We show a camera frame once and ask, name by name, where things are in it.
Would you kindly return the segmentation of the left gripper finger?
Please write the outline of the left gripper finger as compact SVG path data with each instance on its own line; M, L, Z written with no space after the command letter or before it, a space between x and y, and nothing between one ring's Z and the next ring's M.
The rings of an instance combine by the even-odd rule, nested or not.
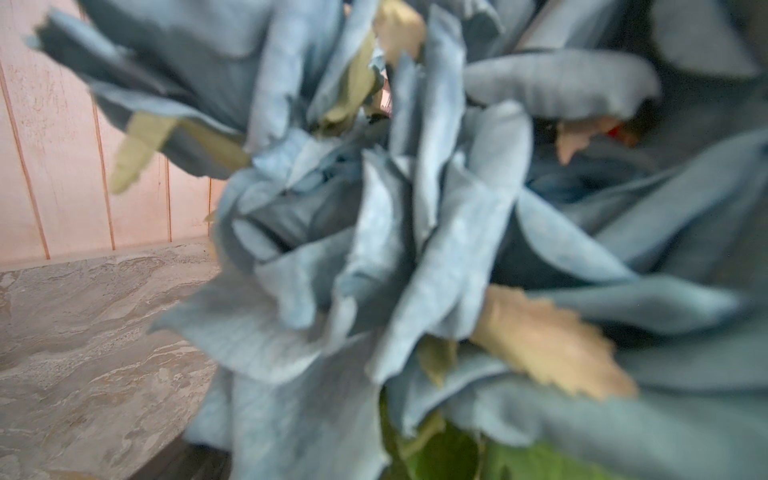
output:
M217 480L228 479L230 473L229 452L186 442L179 435L129 480Z

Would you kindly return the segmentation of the dusty blue flower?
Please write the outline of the dusty blue flower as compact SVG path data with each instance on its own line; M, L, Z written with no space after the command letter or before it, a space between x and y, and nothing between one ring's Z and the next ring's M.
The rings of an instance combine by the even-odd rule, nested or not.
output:
M763 1L84 1L29 45L226 184L162 315L228 479L763 479Z

